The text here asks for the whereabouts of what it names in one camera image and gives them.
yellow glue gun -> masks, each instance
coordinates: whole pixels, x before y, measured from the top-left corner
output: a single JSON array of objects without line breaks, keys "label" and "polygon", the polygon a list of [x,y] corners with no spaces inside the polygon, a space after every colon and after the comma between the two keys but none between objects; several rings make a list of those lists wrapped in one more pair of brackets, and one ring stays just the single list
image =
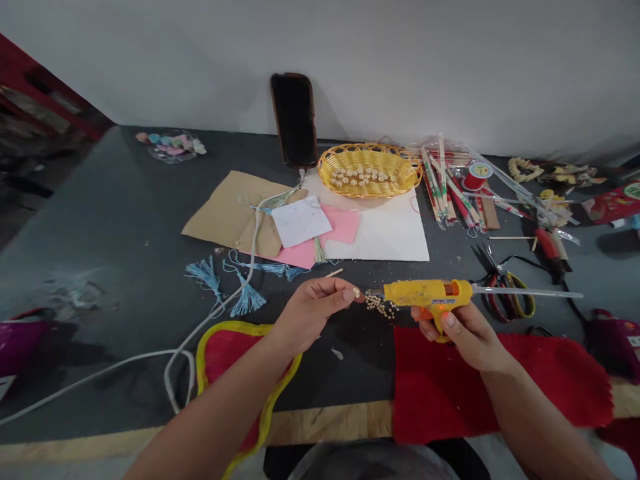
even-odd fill
[{"label": "yellow glue gun", "polygon": [[386,301],[392,301],[398,306],[422,307],[420,320],[433,319],[435,327],[440,332],[436,342],[446,343],[449,338],[443,334],[440,325],[442,314],[456,307],[468,305],[473,290],[466,280],[406,280],[386,284],[384,295]]}]

white paper sheet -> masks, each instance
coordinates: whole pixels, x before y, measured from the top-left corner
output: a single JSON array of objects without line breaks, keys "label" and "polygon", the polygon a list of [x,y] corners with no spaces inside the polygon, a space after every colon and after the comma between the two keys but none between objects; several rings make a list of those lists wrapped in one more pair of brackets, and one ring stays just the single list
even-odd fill
[{"label": "white paper sheet", "polygon": [[271,211],[271,216],[284,248],[293,247],[332,230],[315,195],[276,208]]},{"label": "white paper sheet", "polygon": [[362,214],[354,244],[328,240],[328,259],[429,261],[422,217],[411,207],[415,190],[391,199],[350,199],[328,190],[316,171],[307,173],[303,188],[322,204]]}]

spool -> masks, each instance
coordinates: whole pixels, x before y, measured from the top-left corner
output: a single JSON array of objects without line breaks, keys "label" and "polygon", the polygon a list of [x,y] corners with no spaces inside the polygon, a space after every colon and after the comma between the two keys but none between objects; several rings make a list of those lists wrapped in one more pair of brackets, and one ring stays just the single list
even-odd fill
[{"label": "spool", "polygon": [[462,186],[469,191],[478,191],[485,180],[493,175],[493,168],[486,163],[474,163],[469,167],[469,173],[462,180]]}]

dark gray table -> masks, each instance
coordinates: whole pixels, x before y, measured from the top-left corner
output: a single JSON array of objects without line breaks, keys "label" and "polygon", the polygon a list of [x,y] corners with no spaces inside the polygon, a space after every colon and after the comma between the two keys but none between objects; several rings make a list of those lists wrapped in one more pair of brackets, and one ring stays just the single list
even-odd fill
[{"label": "dark gray table", "polygon": [[[42,338],[29,368],[0,406],[2,417],[117,360],[178,346],[213,303],[210,292],[183,275],[186,264],[213,253],[216,245],[180,235],[185,222],[230,169],[288,185],[297,181],[297,171],[283,166],[274,136],[199,131],[209,151],[205,157],[164,165],[134,140],[140,130],[111,130],[0,255],[2,318],[52,306],[61,321],[58,330]],[[327,144],[321,142],[320,150],[323,146]],[[508,194],[500,182],[491,185]],[[478,240],[468,238],[462,226],[438,230],[423,188],[418,201],[426,215],[430,262],[344,261],[341,276],[362,289],[407,278],[484,276],[470,248]],[[503,211],[498,215],[503,226],[500,235],[522,235],[520,219]],[[569,230],[582,240],[581,247],[566,243],[574,268],[567,281],[586,295],[577,302],[582,312],[589,314],[600,307],[635,318],[634,282],[640,257],[634,232],[608,226]],[[492,244],[498,259],[514,253],[535,258],[526,241]],[[222,290],[231,293],[238,283],[233,274],[222,271],[220,260],[218,256]],[[268,304],[245,320],[274,322],[298,284],[336,268],[322,265],[292,283],[256,271],[251,283],[268,298]],[[509,269],[532,288],[554,288],[545,272],[522,263],[512,263]],[[78,309],[79,302],[96,308]],[[406,310],[396,321],[411,324]],[[536,324],[578,341],[583,337],[580,322],[562,300],[538,299],[537,314],[530,321],[492,322],[503,332],[523,333]],[[338,360],[331,348],[342,352],[344,360]],[[84,385],[0,427],[0,443],[162,425],[172,416],[162,382],[167,360],[165,356],[140,361]],[[180,360],[178,365],[175,376],[184,395],[185,363]],[[392,326],[377,313],[352,307],[335,315],[303,356],[276,410],[390,399],[393,368]]]}]

hand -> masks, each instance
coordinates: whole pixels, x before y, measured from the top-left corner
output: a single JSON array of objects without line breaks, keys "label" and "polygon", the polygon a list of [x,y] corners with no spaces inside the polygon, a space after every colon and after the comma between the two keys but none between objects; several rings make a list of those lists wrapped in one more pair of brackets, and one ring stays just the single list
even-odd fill
[{"label": "hand", "polygon": [[354,288],[335,277],[307,280],[293,293],[267,337],[290,356],[308,350],[332,314],[354,301],[365,301],[363,294],[355,298]]},{"label": "hand", "polygon": [[[458,347],[465,362],[481,372],[507,372],[517,365],[473,303],[455,308],[454,312],[445,313],[440,324],[444,333]],[[419,319],[420,307],[412,307],[411,316]],[[440,336],[430,320],[420,320],[418,323],[427,340],[433,341]]]}]

